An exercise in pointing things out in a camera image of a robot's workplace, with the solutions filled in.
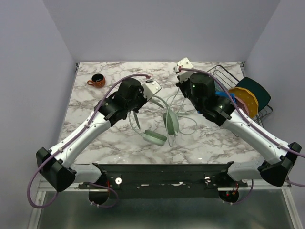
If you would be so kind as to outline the mint green headphones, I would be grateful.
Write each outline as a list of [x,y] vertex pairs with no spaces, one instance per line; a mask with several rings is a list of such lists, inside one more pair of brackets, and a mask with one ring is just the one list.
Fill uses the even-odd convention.
[[146,129],[144,132],[141,132],[138,116],[137,113],[134,111],[132,111],[132,113],[134,115],[134,119],[136,121],[138,129],[136,129],[132,124],[131,112],[129,112],[127,115],[128,121],[133,131],[138,135],[140,135],[143,138],[143,140],[153,145],[164,146],[166,141],[168,140],[167,138],[168,135],[176,136],[180,131],[178,115],[170,108],[170,105],[163,98],[159,96],[154,95],[153,98],[151,99],[151,102],[155,103],[162,109],[166,109],[166,112],[163,113],[163,122],[165,125],[167,135],[162,135],[148,129]]

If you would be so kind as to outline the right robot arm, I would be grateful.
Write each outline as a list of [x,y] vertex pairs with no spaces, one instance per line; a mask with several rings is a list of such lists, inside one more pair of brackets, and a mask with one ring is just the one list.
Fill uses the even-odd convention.
[[275,137],[239,108],[224,85],[211,74],[197,69],[176,69],[180,88],[196,111],[207,120],[241,137],[260,155],[260,159],[243,163],[232,162],[227,171],[219,175],[220,183],[230,187],[243,179],[263,179],[281,187],[287,181],[300,153],[301,146]]

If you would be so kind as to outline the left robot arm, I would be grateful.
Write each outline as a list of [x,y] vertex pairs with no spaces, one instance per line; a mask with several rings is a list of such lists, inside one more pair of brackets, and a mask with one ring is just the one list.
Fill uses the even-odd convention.
[[79,127],[51,148],[37,151],[38,173],[57,192],[73,183],[89,182],[94,188],[105,185],[106,177],[97,166],[74,162],[100,134],[125,120],[130,111],[138,112],[161,89],[150,77],[144,83],[137,77],[139,74],[130,75],[114,83]]

